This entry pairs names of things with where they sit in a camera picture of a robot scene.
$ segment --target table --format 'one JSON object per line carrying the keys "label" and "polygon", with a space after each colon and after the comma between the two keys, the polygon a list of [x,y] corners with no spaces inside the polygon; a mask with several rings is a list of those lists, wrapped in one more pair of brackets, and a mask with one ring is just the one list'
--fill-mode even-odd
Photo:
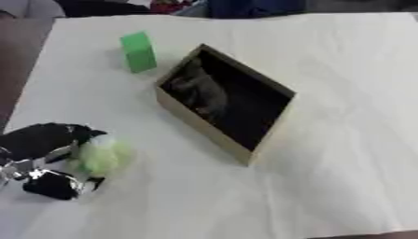
{"label": "table", "polygon": [[0,132],[42,49],[53,21],[0,21]]}
{"label": "table", "polygon": [[[7,129],[88,123],[134,142],[139,164],[93,199],[56,202],[7,188],[2,238],[307,238],[417,229],[415,27],[406,14],[58,21]],[[160,67],[131,75],[118,37],[144,29]],[[153,82],[202,42],[299,93],[292,120],[250,168],[155,102]]]}

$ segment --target green cube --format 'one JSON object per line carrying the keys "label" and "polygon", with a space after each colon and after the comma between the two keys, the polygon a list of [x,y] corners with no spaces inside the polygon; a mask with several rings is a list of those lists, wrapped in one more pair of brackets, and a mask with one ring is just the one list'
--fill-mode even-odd
{"label": "green cube", "polygon": [[133,73],[146,71],[157,66],[154,50],[146,33],[125,35],[120,41],[128,66]]}

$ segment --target open box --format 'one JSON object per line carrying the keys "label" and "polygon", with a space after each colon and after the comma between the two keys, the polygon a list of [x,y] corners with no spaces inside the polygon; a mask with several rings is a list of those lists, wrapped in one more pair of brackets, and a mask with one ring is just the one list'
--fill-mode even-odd
{"label": "open box", "polygon": [[[209,77],[190,73],[196,71]],[[191,89],[186,83],[191,81],[199,83],[193,83]],[[290,89],[206,45],[197,47],[161,78],[156,92],[164,108],[244,164],[253,160],[295,96]],[[215,104],[207,103],[215,99]],[[208,110],[195,106],[202,101],[215,105],[211,107],[215,113],[207,114]]]}

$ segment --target green pom-pom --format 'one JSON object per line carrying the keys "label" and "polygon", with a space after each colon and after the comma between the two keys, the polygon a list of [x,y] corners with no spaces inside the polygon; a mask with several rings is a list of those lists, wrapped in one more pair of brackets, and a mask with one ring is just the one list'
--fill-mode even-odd
{"label": "green pom-pom", "polygon": [[78,160],[90,176],[105,177],[125,165],[132,156],[128,145],[102,135],[81,146]]}

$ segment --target person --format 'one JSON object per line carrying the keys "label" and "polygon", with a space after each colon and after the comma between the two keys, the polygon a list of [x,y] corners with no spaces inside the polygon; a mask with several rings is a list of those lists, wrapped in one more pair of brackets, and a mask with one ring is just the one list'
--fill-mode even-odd
{"label": "person", "polygon": [[301,13],[305,0],[208,0],[209,17],[253,19]]}
{"label": "person", "polygon": [[62,18],[63,9],[53,0],[0,0],[0,18]]}
{"label": "person", "polygon": [[149,9],[128,3],[97,0],[0,0],[0,19],[78,18],[147,14]]}

